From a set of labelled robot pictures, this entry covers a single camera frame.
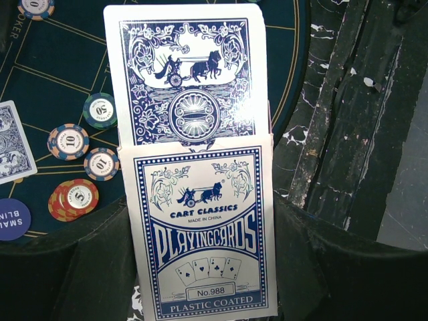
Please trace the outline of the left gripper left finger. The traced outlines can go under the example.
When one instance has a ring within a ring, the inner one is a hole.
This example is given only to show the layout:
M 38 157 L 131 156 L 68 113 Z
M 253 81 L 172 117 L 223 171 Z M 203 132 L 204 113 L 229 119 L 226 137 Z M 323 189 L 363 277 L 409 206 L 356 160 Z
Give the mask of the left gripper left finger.
M 61 231 L 1 243 L 1 319 L 125 320 L 135 280 L 121 197 Z

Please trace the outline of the red yellow chips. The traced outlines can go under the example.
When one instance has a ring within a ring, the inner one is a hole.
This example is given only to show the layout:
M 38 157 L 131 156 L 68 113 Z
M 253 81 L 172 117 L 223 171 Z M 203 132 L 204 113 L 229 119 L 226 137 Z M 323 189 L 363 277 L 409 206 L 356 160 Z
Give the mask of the red yellow chips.
M 95 210 L 99 201 L 96 185 L 86 179 L 62 182 L 51 194 L 48 209 L 58 221 L 70 222 Z

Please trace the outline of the purple small blind button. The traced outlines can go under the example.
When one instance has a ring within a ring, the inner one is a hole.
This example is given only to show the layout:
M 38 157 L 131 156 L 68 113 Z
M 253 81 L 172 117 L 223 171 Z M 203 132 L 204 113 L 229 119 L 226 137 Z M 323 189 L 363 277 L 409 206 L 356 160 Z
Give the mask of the purple small blind button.
M 0 200 L 0 239 L 12 241 L 23 236 L 31 225 L 28 207 L 17 199 Z

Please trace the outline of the blue white chip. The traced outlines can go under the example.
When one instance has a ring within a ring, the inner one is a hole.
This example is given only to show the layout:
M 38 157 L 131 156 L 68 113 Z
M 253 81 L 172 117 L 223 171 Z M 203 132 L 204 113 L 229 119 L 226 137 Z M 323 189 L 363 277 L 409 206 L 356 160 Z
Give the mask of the blue white chip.
M 17 8 L 26 18 L 42 21 L 52 15 L 55 2 L 54 0 L 19 0 Z
M 94 148 L 84 159 L 86 174 L 95 181 L 109 181 L 119 170 L 120 161 L 108 148 Z

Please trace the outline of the dealt blue playing card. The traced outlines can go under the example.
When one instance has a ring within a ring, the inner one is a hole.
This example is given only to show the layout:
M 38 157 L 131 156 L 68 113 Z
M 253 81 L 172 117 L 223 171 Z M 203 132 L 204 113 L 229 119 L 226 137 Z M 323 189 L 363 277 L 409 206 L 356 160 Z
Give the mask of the dealt blue playing card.
M 14 101 L 1 103 L 1 184 L 37 173 Z

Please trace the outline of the blue white chips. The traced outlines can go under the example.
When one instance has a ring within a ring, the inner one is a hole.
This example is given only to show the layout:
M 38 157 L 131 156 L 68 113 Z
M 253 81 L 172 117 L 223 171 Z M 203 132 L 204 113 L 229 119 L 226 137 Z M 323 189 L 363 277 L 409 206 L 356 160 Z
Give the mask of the blue white chips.
M 58 159 L 72 161 L 84 156 L 90 146 L 88 133 L 77 124 L 63 124 L 51 131 L 49 151 Z

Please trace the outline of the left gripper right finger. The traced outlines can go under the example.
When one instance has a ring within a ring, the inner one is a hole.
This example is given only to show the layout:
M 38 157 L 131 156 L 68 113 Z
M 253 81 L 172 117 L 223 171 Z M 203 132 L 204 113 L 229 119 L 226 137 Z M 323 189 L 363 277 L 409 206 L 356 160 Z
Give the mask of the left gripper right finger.
M 278 320 L 426 320 L 427 252 L 370 241 L 274 195 Z

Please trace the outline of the green chip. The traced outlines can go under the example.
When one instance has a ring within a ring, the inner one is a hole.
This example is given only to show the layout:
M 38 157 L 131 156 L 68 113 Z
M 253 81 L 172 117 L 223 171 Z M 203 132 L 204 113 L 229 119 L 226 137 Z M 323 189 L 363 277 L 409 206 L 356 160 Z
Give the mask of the green chip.
M 103 92 L 92 94 L 84 102 L 83 116 L 94 128 L 112 128 L 117 123 L 114 97 Z

